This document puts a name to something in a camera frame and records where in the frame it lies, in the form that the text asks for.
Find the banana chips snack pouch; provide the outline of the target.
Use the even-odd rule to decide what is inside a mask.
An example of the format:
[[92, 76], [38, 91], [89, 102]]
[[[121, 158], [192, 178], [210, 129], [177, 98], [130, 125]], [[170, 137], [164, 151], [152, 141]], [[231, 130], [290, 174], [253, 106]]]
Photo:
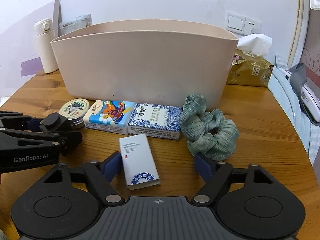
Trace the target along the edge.
[[61, 35], [73, 32], [75, 30], [85, 28], [92, 25], [92, 16], [91, 14], [78, 16], [71, 21], [61, 22], [59, 24]]

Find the beige plastic storage bin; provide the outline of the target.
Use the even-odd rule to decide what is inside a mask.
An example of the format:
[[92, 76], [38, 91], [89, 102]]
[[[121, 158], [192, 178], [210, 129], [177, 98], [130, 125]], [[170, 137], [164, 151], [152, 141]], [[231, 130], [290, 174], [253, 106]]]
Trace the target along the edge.
[[181, 106], [188, 94], [218, 106], [238, 38], [226, 29], [178, 20], [124, 20], [52, 40], [72, 96]]

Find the cartoon bear tissue pack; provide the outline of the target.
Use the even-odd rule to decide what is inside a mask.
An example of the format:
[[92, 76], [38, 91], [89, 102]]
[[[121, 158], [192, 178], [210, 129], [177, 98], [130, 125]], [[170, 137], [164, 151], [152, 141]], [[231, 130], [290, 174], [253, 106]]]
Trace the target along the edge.
[[83, 117], [86, 128], [128, 135], [127, 123], [135, 102], [96, 100]]

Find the decorated headboard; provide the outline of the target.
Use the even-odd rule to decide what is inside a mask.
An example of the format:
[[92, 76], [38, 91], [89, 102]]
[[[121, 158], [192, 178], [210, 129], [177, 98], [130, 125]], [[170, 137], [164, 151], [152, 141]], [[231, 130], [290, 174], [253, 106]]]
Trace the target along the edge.
[[308, 83], [319, 86], [319, 11], [310, 8], [310, 0], [298, 0], [295, 36], [288, 66], [303, 62]]

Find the cream thermos bottle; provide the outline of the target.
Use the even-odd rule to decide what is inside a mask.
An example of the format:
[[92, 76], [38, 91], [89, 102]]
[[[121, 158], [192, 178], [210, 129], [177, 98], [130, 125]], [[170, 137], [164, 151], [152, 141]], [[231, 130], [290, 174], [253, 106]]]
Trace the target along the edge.
[[55, 38], [53, 20], [42, 19], [34, 24], [37, 52], [40, 56], [43, 70], [46, 74], [58, 70], [51, 41]]

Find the round tin with lid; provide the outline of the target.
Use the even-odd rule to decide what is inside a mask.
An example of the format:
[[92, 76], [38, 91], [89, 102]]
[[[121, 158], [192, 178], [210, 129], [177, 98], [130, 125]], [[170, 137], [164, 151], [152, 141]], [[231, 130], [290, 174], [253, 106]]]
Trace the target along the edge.
[[73, 99], [65, 103], [59, 110], [59, 114], [68, 119], [73, 129], [84, 126], [83, 117], [90, 108], [86, 99]]

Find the white wall switch socket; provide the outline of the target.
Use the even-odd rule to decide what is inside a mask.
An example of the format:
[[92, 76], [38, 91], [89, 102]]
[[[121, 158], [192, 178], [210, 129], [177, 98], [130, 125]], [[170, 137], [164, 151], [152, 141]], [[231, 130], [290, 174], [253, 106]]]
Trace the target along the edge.
[[237, 15], [231, 12], [227, 13], [226, 29], [240, 35], [259, 34], [261, 23], [250, 17]]

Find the green fabric scrunchie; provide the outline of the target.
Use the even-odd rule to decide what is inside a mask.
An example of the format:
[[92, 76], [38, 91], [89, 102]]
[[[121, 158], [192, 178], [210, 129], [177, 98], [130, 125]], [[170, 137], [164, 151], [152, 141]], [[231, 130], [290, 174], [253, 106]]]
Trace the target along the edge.
[[218, 108], [206, 111], [206, 98], [189, 94], [180, 117], [180, 129], [187, 140], [189, 152], [198, 153], [214, 161], [229, 158], [236, 149], [239, 130], [234, 121], [224, 117]]

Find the blue white porcelain tissue pack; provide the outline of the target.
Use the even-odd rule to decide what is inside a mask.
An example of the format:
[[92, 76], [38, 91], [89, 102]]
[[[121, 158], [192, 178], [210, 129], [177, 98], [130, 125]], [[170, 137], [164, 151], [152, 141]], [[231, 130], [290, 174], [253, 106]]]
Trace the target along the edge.
[[127, 123], [131, 135], [179, 140], [182, 107], [137, 103]]

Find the gold tissue pack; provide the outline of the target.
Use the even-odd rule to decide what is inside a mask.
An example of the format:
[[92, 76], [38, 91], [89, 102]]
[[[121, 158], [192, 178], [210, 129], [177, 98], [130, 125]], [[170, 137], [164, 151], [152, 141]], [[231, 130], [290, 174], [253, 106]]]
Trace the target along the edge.
[[267, 87], [273, 64], [264, 56], [272, 46], [272, 38], [251, 34], [239, 39], [227, 78], [228, 85]]

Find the black block toy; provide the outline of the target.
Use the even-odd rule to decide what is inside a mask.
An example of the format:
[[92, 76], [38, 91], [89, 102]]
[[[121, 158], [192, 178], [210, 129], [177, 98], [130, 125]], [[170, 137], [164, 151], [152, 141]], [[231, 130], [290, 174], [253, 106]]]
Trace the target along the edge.
[[72, 130], [69, 120], [57, 112], [45, 117], [40, 122], [40, 129], [43, 133], [69, 132]]

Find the small white paper box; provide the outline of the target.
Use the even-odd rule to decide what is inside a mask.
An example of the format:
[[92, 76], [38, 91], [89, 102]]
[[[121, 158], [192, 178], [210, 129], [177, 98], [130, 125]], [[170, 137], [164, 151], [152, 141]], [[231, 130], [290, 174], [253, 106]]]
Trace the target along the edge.
[[119, 145], [126, 185], [130, 190], [161, 183], [145, 134], [120, 138]]

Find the light blue bedding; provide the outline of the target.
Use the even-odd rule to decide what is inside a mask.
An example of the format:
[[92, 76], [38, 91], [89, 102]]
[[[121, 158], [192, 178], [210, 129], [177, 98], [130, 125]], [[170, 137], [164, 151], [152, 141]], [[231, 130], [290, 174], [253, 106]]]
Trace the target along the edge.
[[293, 124], [310, 162], [313, 164], [319, 152], [319, 126], [312, 124], [307, 115], [302, 112], [298, 97], [280, 71], [289, 68], [280, 55], [275, 56], [275, 63], [267, 85], [268, 89]]

